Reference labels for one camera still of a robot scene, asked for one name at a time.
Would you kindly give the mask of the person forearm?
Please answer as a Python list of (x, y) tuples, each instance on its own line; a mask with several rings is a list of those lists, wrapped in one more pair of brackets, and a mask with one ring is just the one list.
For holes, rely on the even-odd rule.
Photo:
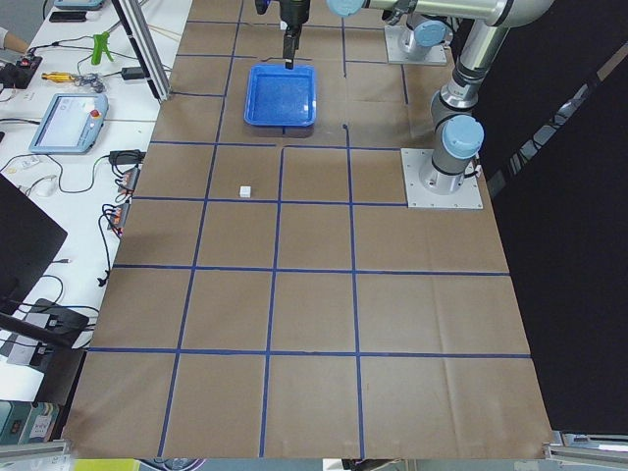
[(2, 50), (10, 50), (24, 55), (28, 50), (28, 43), (24, 39), (9, 32), (6, 28), (1, 26), (0, 47)]

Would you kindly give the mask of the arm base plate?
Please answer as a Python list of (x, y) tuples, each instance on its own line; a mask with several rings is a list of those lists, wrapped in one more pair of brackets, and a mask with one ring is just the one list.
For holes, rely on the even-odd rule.
[(410, 209), (482, 210), (479, 179), (469, 163), (458, 176), (442, 174), (433, 166), (432, 149), (402, 148), (406, 202)]
[(444, 67), (447, 63), (441, 44), (419, 45), (407, 26), (386, 26), (384, 34), (389, 64)]

